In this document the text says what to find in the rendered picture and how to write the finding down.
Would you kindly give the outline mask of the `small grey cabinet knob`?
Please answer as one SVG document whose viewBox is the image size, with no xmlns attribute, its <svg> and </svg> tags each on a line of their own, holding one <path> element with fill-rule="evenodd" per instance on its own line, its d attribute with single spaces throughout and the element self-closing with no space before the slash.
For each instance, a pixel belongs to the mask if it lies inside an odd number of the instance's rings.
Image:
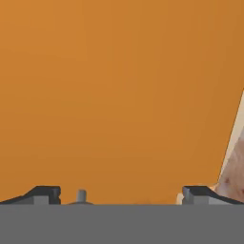
<svg viewBox="0 0 244 244">
<path fill-rule="evenodd" d="M 87 191 L 79 189 L 76 194 L 76 200 L 71 203 L 72 205 L 91 205 L 91 202 L 87 201 Z"/>
</svg>

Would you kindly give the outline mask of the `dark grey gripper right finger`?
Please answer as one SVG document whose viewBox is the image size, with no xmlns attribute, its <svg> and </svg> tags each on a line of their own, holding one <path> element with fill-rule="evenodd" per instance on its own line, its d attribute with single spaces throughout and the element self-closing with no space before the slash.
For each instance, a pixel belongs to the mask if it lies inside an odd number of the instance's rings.
<svg viewBox="0 0 244 244">
<path fill-rule="evenodd" d="M 182 204 L 186 205 L 242 205 L 242 202 L 218 195 L 207 186 L 184 186 Z"/>
</svg>

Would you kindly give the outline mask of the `orange cabinet door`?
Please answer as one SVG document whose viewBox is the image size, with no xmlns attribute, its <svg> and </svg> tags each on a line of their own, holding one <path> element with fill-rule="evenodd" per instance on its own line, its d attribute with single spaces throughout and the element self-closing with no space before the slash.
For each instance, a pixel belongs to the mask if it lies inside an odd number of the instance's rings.
<svg viewBox="0 0 244 244">
<path fill-rule="evenodd" d="M 0 200 L 212 185 L 243 90 L 244 0 L 0 0 Z"/>
</svg>

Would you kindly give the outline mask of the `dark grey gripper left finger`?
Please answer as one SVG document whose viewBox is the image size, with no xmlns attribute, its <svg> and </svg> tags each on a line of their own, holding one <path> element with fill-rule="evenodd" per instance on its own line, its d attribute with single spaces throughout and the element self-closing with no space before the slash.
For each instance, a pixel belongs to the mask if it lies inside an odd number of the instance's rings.
<svg viewBox="0 0 244 244">
<path fill-rule="evenodd" d="M 37 203 L 60 205 L 61 188 L 59 186 L 35 186 L 27 193 L 16 196 L 4 201 L 0 201 L 0 205 L 5 204 L 27 204 L 34 205 Z"/>
</svg>

